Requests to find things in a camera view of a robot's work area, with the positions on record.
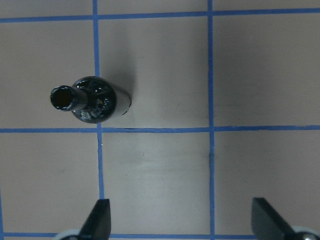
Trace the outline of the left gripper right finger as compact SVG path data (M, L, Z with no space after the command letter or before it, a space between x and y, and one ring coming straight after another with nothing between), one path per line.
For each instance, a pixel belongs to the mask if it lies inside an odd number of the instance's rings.
M251 202L251 229L257 240L288 240L292 227L263 197Z

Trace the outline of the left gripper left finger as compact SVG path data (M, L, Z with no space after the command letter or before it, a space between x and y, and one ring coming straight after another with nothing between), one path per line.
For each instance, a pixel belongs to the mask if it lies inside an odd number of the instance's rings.
M111 207L109 199L99 199L84 222L80 240L108 240L111 234Z

